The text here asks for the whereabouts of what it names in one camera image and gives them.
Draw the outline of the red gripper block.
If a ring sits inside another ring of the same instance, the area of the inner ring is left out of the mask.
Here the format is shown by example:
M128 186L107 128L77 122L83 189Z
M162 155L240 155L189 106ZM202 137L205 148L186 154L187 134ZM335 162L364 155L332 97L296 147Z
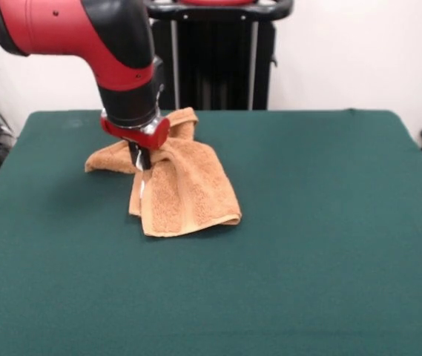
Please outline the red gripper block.
M164 116L156 116L142 127L120 127L109 120L105 109L100 114L100 124L107 134L129 141L128 148L132 164L138 166L140 161L143 171L151 169L149 149L161 148L171 128L170 120Z

